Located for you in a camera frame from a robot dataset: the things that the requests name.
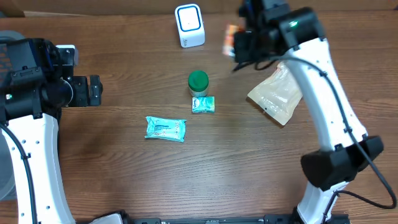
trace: white speaker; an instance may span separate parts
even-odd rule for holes
[[[196,4],[186,4],[175,9],[181,47],[194,47],[205,43],[205,28],[200,8]]]

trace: wood grain surface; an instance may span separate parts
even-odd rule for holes
[[[24,12],[15,5],[13,0],[1,0],[0,11],[7,17],[24,17]]]
[[[242,0],[13,0],[19,9],[83,15],[173,14],[182,4],[196,3],[202,13],[235,13]],[[311,6],[318,11],[392,10],[398,0],[287,0],[292,9]]]
[[[398,192],[398,14],[321,12],[331,54],[348,98],[385,151],[376,164]],[[100,75],[103,104],[65,108],[60,165],[75,219],[125,209],[132,217],[248,217],[290,213],[306,178],[300,156],[318,149],[305,103],[281,128],[246,96],[273,68],[231,73],[221,54],[224,28],[235,15],[204,15],[206,43],[179,46],[169,16],[0,19],[1,29],[55,44],[75,44],[75,75]],[[192,114],[188,74],[210,76],[215,114]],[[187,119],[185,142],[145,140],[146,116]],[[348,190],[390,203],[367,168]],[[398,211],[342,196],[333,210],[352,223],[397,223]],[[17,223],[16,202],[0,203],[0,223]]]

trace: gray bin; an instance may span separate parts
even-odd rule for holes
[[[0,31],[0,43],[10,40],[21,40],[25,37],[15,31]],[[4,136],[0,133],[0,201],[15,200],[17,198],[14,171],[11,155]]]

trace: black metal base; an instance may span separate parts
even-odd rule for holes
[[[134,224],[299,224],[292,220],[292,214],[265,215],[264,217],[247,218],[189,218],[161,220],[159,218],[134,219]],[[348,215],[332,215],[327,224],[350,224]]]

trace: green lid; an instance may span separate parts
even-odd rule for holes
[[[204,71],[194,71],[189,75],[188,86],[191,90],[196,92],[205,91],[209,86],[209,77]]]

